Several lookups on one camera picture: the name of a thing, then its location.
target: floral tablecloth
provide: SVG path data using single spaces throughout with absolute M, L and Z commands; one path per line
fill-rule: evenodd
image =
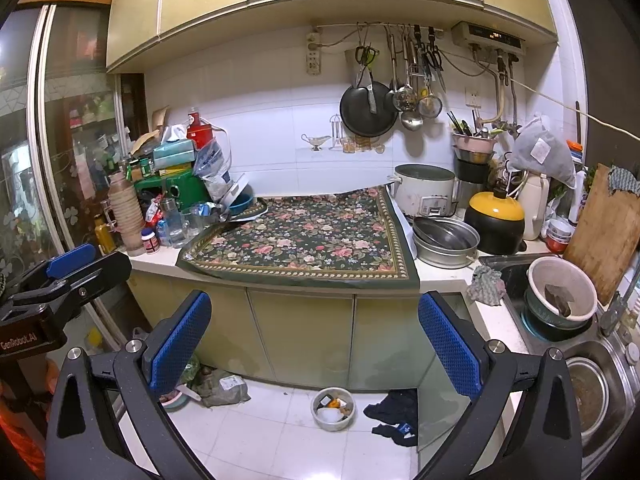
M 210 227 L 182 249 L 177 265 L 250 283 L 419 288 L 384 186 L 261 200 L 267 213 Z

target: cutting board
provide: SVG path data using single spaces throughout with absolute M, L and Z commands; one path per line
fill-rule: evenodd
M 613 297 L 639 238 L 640 198 L 628 191 L 610 196 L 609 168 L 599 164 L 564 259 L 587 274 L 601 304 Z

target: black frying pan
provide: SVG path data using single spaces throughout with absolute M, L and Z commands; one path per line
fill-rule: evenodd
M 373 95 L 376 113 L 370 111 L 369 91 L 366 88 L 350 86 L 340 99 L 340 117 L 344 125 L 361 137 L 377 137 L 387 133 L 396 122 L 398 112 L 385 107 L 385 96 L 389 88 L 374 81 Z

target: dishcloth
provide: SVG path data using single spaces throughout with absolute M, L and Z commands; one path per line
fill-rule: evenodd
M 500 298 L 507 293 L 502 273 L 484 265 L 477 267 L 466 293 L 473 301 L 491 306 L 500 305 Z
M 629 170 L 612 166 L 609 170 L 609 195 L 615 191 L 629 191 L 640 197 L 640 182 Z

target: white tile floor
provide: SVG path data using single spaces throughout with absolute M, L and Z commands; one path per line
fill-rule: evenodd
M 218 480 L 408 480 L 417 473 L 416 448 L 372 434 L 380 423 L 362 413 L 386 394 L 354 394 L 354 423 L 330 433 L 311 417 L 315 391 L 246 382 L 247 402 L 210 409 L 189 402 L 170 414 Z M 128 415 L 120 428 L 136 463 L 155 471 Z

